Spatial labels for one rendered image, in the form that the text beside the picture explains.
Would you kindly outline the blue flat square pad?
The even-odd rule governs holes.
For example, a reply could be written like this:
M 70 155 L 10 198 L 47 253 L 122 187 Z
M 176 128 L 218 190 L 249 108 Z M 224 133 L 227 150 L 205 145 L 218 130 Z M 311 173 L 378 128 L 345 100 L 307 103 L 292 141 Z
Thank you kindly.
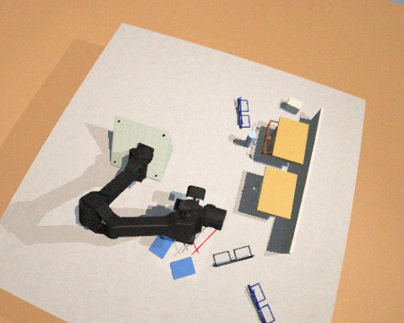
M 194 264 L 191 256 L 182 260 L 170 263 L 172 274 L 175 279 L 184 278 L 195 274 Z
M 166 235 L 158 235 L 155 242 L 149 248 L 149 251 L 163 259 L 167 251 L 171 248 L 175 239 L 169 238 Z

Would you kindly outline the light blue cylinder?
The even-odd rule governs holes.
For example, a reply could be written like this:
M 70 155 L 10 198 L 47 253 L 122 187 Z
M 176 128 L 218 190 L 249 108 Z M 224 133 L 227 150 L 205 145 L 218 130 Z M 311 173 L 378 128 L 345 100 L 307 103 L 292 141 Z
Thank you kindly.
M 245 142 L 244 142 L 244 146 L 247 147 L 247 148 L 249 148 L 249 147 L 252 145 L 252 143 L 253 143 L 255 137 L 256 137 L 256 133 L 255 133 L 254 131 L 250 131 L 250 132 L 248 133 L 247 139 L 246 139 Z

